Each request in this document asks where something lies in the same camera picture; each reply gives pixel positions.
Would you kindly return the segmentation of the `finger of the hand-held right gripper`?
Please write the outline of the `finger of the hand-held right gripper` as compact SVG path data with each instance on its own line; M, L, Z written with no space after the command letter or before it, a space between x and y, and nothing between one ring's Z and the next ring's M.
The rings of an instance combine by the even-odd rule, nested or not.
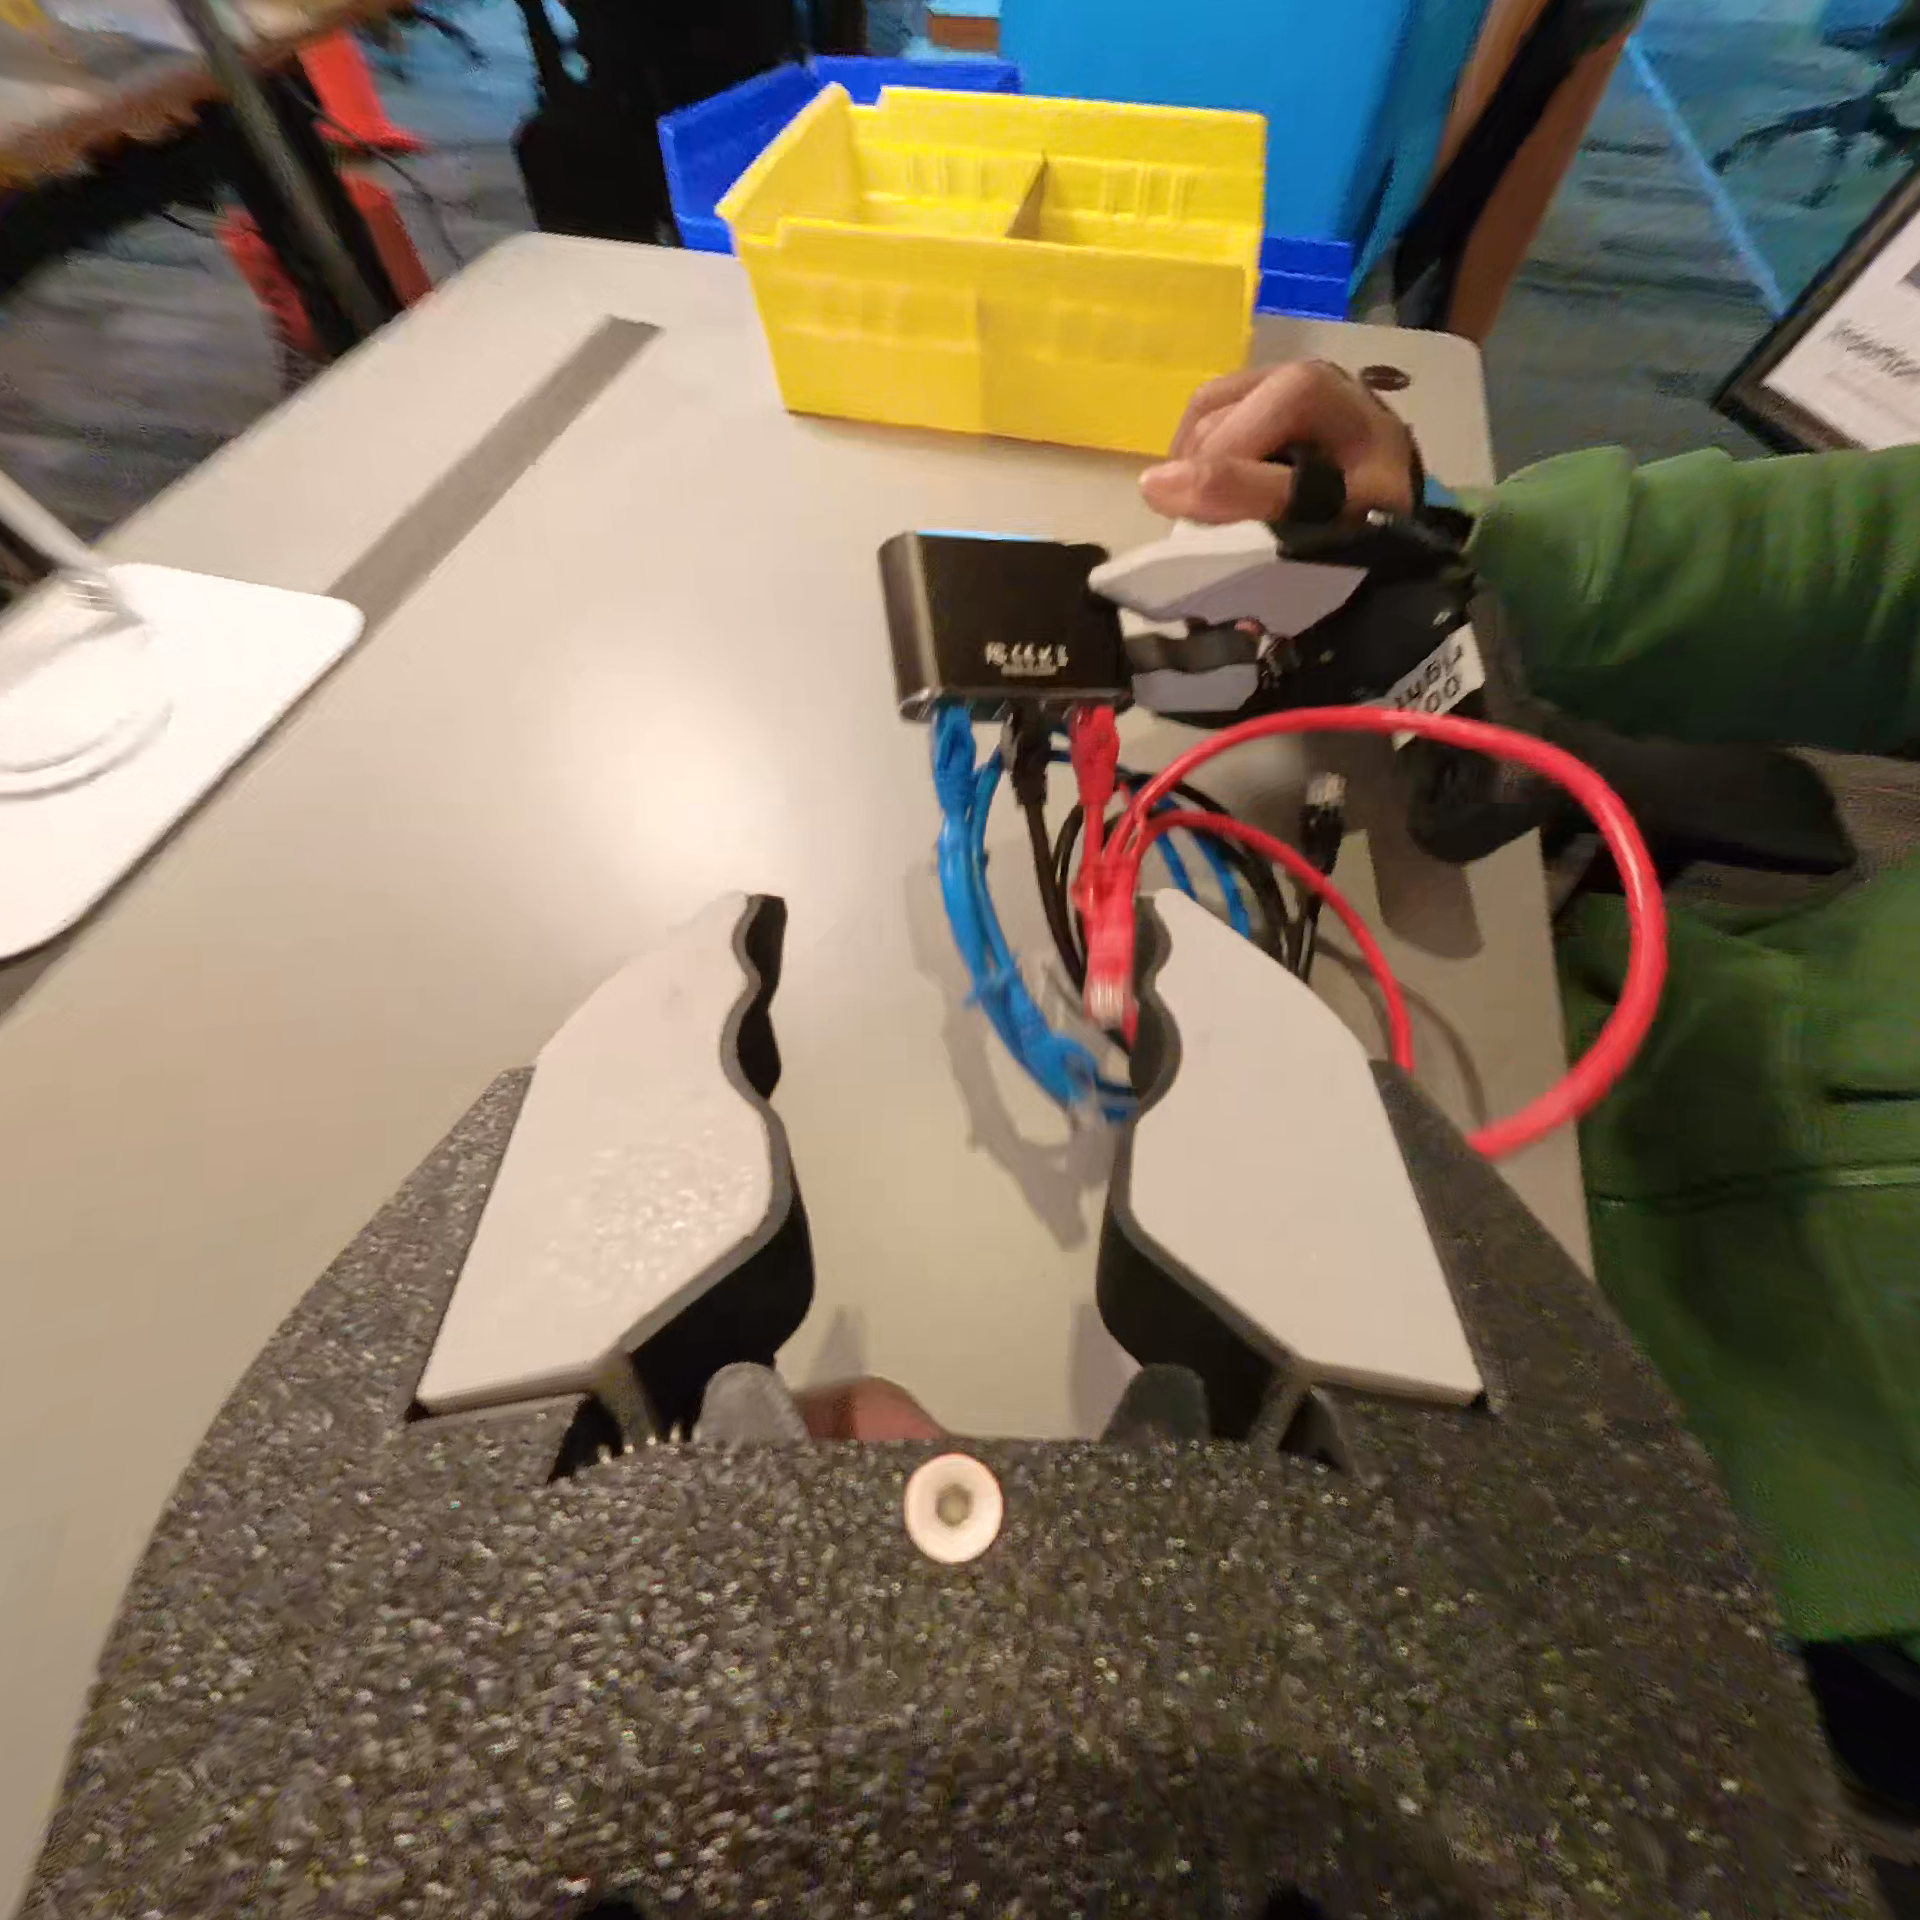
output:
M1155 717L1265 717L1282 708L1296 639L1265 627L1126 632L1132 704Z
M1280 536L1262 520L1175 521L1089 568L1089 591L1146 620L1267 620Z

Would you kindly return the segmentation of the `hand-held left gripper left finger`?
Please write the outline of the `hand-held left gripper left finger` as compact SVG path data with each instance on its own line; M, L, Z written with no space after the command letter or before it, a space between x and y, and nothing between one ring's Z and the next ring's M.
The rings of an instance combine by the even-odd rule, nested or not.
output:
M420 1414L574 1395L678 1429L717 1372L801 1329L811 1227L771 1108L782 931L782 896L723 892L538 1049Z

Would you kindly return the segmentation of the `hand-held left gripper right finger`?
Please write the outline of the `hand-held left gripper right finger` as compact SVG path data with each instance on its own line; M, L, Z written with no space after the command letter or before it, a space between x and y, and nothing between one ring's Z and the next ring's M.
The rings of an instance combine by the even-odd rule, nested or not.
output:
M1181 892L1135 914L1135 1113L1099 1232L1099 1316L1186 1372L1212 1434L1272 1396L1349 1390L1474 1407L1484 1372L1391 1094L1400 1068Z

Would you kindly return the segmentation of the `black network switch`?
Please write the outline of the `black network switch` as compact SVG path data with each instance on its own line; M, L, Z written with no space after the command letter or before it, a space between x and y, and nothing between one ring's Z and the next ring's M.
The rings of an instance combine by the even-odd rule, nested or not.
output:
M906 722L936 708L996 718L1031 704L1126 708L1132 661L1118 606L1089 586L1094 540L902 529L877 546L877 591Z

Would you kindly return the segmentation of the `yellow plastic bin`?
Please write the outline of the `yellow plastic bin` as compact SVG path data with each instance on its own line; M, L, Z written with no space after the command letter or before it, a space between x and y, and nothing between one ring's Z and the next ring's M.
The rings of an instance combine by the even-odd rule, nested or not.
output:
M1167 452L1253 341L1265 117L829 82L718 197L779 399Z

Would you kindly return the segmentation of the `blue plastic bin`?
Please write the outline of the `blue plastic bin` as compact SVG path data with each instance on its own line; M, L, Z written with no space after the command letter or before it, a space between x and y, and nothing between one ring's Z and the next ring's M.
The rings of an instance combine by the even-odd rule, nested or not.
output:
M1022 72L998 57L806 57L776 63L656 121L668 201L680 251L729 254L718 197L829 82L856 107L886 86L1017 96ZM1258 314L1349 317L1357 251L1335 238L1267 236L1262 243Z

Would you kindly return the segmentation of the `person's right forearm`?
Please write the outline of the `person's right forearm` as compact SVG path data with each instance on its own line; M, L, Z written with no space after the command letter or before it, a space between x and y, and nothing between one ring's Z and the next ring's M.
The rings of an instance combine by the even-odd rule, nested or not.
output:
M1536 463L1474 568L1551 708L1676 743L1917 755L1917 445Z

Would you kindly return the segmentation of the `person's right hand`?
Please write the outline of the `person's right hand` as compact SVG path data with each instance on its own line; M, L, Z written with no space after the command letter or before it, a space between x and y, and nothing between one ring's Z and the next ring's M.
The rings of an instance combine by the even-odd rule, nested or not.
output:
M1414 515L1424 467L1405 419L1357 376L1320 360L1244 367L1203 381L1162 463L1141 472L1162 520L1282 520L1297 471L1276 458L1309 445L1343 481L1343 515Z

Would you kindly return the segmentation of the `person's green sweatshirt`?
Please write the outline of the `person's green sweatshirt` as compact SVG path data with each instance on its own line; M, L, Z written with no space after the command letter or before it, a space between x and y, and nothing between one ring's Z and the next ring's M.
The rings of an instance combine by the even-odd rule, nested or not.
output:
M1917 856L1670 904L1664 1010L1578 1156L1597 1285L1789 1631L1917 1659Z

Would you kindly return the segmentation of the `light blue panel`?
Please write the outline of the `light blue panel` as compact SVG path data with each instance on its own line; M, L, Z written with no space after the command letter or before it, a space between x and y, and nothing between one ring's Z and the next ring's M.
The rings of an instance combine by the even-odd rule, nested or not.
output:
M998 2L998 53L1053 97L1253 108L1265 231L1349 243L1368 276L1429 193L1489 2Z

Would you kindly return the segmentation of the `framed marker sign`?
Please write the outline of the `framed marker sign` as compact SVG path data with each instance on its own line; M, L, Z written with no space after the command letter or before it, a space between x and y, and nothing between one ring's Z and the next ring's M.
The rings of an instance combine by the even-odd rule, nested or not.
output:
M1713 410L1775 453L1917 444L1917 178L1848 236Z

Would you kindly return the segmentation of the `wooden post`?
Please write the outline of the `wooden post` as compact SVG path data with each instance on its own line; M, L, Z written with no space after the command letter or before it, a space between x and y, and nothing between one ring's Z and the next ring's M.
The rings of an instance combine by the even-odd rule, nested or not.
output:
M1496 2L1443 139L1460 180L1443 329L1484 346L1645 2Z

